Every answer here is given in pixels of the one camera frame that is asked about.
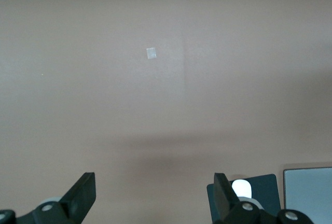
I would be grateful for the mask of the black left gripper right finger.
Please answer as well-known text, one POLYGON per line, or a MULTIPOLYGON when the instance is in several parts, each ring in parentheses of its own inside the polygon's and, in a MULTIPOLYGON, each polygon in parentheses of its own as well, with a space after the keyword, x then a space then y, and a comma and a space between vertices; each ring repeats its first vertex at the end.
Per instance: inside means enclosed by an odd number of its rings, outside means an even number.
POLYGON ((268 174, 229 181, 215 173, 212 223, 313 223, 304 213, 282 209, 276 176, 268 174))

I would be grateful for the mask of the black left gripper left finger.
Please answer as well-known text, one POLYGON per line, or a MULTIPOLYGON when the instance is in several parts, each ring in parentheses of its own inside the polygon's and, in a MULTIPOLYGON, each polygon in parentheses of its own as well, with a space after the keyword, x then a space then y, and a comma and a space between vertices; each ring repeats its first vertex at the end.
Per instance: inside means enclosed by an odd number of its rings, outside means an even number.
POLYGON ((60 198, 49 198, 23 216, 1 210, 1 223, 82 223, 96 200, 95 173, 84 173, 60 198))

